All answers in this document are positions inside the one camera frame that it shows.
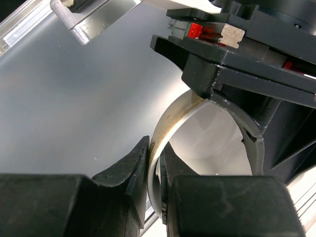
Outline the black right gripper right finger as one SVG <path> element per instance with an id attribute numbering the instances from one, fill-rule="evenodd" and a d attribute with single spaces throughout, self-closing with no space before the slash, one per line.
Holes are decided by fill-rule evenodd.
<path id="1" fill-rule="evenodd" d="M 202 176 L 166 145 L 162 216 L 170 237 L 303 237 L 285 185 L 271 176 Z"/>

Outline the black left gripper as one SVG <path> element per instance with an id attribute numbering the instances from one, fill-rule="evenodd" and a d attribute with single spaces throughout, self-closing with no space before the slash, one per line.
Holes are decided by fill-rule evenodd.
<path id="1" fill-rule="evenodd" d="M 220 13 L 169 10 L 180 35 L 153 36 L 151 48 L 179 67 L 182 81 L 209 99 L 225 86 L 314 108 L 316 3 L 216 0 Z"/>

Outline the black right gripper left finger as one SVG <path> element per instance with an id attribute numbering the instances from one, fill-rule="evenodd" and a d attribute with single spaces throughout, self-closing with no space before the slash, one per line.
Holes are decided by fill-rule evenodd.
<path id="1" fill-rule="evenodd" d="M 2 174 L 3 237 L 137 237 L 144 227 L 149 136 L 115 164 L 79 174 Z"/>

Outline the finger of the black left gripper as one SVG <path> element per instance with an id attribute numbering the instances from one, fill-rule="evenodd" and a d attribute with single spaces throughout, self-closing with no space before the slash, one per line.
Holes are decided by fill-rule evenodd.
<path id="1" fill-rule="evenodd" d="M 316 166 L 316 111 L 266 96 L 229 98 L 215 91 L 212 102 L 235 120 L 253 175 L 288 184 Z"/>

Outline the beige ceramic bowl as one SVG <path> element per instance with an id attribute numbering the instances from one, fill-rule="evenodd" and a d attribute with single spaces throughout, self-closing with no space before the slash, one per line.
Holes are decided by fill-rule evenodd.
<path id="1" fill-rule="evenodd" d="M 169 143 L 176 155 L 199 175 L 251 175 L 237 122 L 220 106 L 191 90 L 179 96 L 159 119 L 150 145 L 148 195 L 162 216 L 159 157 Z"/>

